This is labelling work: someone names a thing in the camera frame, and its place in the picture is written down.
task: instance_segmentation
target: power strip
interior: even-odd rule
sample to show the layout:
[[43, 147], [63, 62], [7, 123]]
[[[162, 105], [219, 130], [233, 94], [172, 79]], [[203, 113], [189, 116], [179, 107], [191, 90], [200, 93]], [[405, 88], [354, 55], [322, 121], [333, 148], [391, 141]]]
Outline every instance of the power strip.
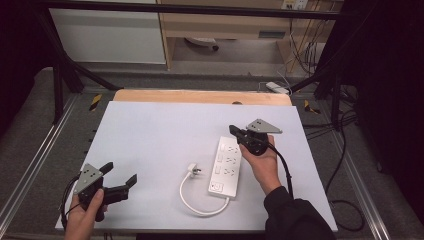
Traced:
[[236, 197], [241, 152], [235, 138], [221, 137], [216, 151], [209, 193], [219, 197]]
[[266, 84], [266, 87], [276, 93], [282, 93], [282, 94], [287, 94], [289, 91], [287, 89], [285, 89], [284, 87], [276, 84], [275, 82], [269, 82]]

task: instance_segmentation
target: table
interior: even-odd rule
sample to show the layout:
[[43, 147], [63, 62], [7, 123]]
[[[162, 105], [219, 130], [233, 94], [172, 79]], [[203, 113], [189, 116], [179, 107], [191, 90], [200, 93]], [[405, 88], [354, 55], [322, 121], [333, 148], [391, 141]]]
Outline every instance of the table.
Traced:
[[[290, 106], [288, 96], [258, 95], [286, 99], [279, 105], [276, 104], [278, 101], [273, 102], [275, 105], [223, 104], [246, 102], [255, 94], [120, 90], [107, 107], [84, 163], [98, 168], [110, 161], [114, 163], [115, 168], [105, 175], [106, 187], [122, 185], [135, 173], [138, 183], [131, 188], [128, 200], [109, 206], [105, 220], [96, 223], [95, 228], [138, 233], [263, 231], [267, 219], [263, 207], [265, 195], [247, 162], [241, 164], [237, 196], [222, 213], [199, 217], [179, 198], [179, 185], [186, 168], [195, 162], [202, 172], [185, 183], [183, 194], [186, 200], [202, 211], [219, 208], [224, 199], [207, 192], [219, 137], [232, 137], [228, 131], [230, 124], [244, 128], [256, 118], [262, 118], [283, 130], [283, 134], [275, 135], [276, 147], [290, 168], [295, 197], [311, 201], [336, 231], [297, 110]], [[131, 95], [134, 101], [143, 102], [129, 102]], [[183, 96], [192, 98], [190, 101], [195, 103], [182, 102], [184, 99], [188, 101]], [[207, 99], [214, 103], [199, 103], [207, 102]], [[281, 163], [279, 176], [286, 185]], [[61, 228], [60, 221], [56, 228]]]

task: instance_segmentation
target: hand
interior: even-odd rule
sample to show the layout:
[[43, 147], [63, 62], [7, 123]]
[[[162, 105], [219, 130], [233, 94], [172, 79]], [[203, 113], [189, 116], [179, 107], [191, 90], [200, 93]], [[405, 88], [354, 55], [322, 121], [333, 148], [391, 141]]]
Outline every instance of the hand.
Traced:
[[[274, 136], [268, 135], [268, 141], [275, 146]], [[240, 150], [252, 167], [253, 174], [266, 195], [281, 186], [278, 178], [277, 154], [274, 151], [268, 148], [264, 154], [255, 156], [242, 144], [240, 144]]]
[[[96, 219], [96, 213], [99, 207], [102, 205], [103, 196], [103, 189], [99, 189], [91, 200], [87, 211], [85, 211], [81, 206], [78, 206], [69, 212], [65, 240], [90, 239], [91, 232], [94, 228], [94, 220]], [[78, 195], [72, 196], [71, 208], [78, 204]]]

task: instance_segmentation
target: black jacket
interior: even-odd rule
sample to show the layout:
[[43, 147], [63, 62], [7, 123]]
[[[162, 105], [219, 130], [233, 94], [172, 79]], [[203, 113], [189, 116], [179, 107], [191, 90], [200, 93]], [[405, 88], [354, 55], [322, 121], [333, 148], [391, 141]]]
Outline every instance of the black jacket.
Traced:
[[336, 239], [312, 204], [302, 199], [293, 200], [284, 187], [270, 192], [264, 205], [268, 212], [266, 239]]

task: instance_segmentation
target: white cabinet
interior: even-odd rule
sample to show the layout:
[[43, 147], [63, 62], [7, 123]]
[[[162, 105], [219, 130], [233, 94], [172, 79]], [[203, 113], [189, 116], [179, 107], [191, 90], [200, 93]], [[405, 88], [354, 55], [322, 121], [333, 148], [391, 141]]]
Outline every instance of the white cabinet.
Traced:
[[[155, 0], [103, 0], [156, 3]], [[60, 40], [77, 62], [165, 64], [157, 13], [51, 9]]]

